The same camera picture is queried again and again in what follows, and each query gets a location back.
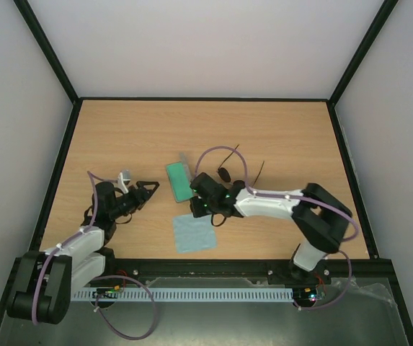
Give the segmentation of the light blue cleaning cloth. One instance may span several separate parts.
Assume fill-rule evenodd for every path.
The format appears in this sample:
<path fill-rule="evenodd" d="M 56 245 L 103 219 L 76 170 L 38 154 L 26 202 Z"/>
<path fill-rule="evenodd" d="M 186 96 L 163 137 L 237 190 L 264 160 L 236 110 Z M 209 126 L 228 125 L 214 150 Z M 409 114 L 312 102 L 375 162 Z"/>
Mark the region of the light blue cleaning cloth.
<path fill-rule="evenodd" d="M 199 252 L 217 247 L 216 233 L 210 216 L 194 218 L 193 214 L 185 214 L 174 217 L 172 224 L 178 253 Z"/>

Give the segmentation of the grey glasses case green lining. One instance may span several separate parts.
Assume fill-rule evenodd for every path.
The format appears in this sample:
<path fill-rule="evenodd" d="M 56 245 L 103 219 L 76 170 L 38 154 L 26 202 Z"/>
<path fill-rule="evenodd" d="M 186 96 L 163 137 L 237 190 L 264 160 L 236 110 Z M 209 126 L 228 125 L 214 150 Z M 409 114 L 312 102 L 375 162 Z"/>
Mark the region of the grey glasses case green lining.
<path fill-rule="evenodd" d="M 179 153 L 179 160 L 165 166 L 166 173 L 171 185 L 172 193 L 176 203 L 183 203 L 193 197 L 190 188 L 192 179 L 187 157 L 183 152 Z"/>

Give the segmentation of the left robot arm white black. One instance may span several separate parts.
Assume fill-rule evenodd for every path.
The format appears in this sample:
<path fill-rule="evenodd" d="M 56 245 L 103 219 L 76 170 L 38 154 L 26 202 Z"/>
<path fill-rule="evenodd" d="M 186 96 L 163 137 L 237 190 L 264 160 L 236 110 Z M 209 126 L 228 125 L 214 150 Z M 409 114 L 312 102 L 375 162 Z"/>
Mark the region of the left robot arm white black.
<path fill-rule="evenodd" d="M 113 237 L 117 220 L 132 217 L 159 188 L 158 182 L 103 181 L 93 186 L 92 204 L 79 230 L 44 252 L 31 250 L 20 259 L 7 299 L 6 312 L 35 324 L 58 324 L 72 295 L 106 269 L 102 253 Z"/>

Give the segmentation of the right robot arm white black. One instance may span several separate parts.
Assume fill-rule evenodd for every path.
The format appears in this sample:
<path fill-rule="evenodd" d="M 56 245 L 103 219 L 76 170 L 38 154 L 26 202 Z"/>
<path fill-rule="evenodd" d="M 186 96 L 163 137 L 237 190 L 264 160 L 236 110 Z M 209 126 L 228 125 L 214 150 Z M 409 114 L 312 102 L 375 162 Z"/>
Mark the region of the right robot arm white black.
<path fill-rule="evenodd" d="M 195 218 L 221 215 L 224 219 L 265 216 L 292 220 L 305 238 L 288 265 L 290 276 L 300 283 L 314 275 L 326 255 L 339 251 L 348 226 L 353 224 L 351 210 L 316 183 L 302 190 L 278 192 L 255 190 L 244 181 L 225 187 L 201 173 L 190 187 L 195 193 L 190 198 Z"/>

